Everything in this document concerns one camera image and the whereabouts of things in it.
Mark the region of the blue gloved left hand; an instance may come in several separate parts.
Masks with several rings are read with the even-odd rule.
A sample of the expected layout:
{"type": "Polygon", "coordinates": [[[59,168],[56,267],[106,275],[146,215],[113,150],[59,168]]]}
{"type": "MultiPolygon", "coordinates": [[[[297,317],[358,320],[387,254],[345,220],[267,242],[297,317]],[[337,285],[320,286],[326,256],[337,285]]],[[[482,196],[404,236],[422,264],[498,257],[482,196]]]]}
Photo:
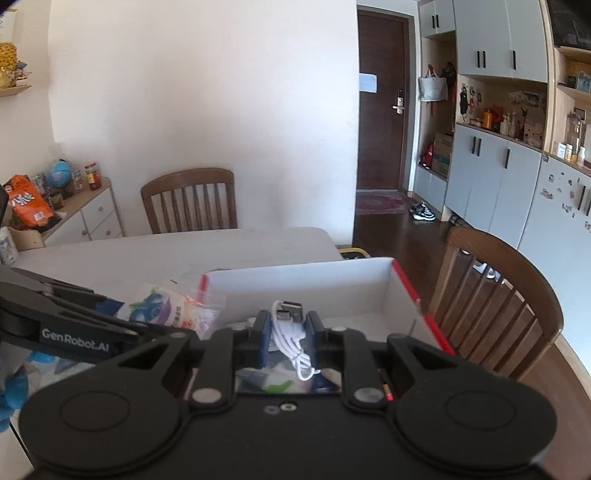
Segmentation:
{"type": "Polygon", "coordinates": [[[39,365],[52,364],[55,359],[46,353],[1,344],[1,432],[8,430],[11,417],[28,400],[29,376],[39,365]]]}

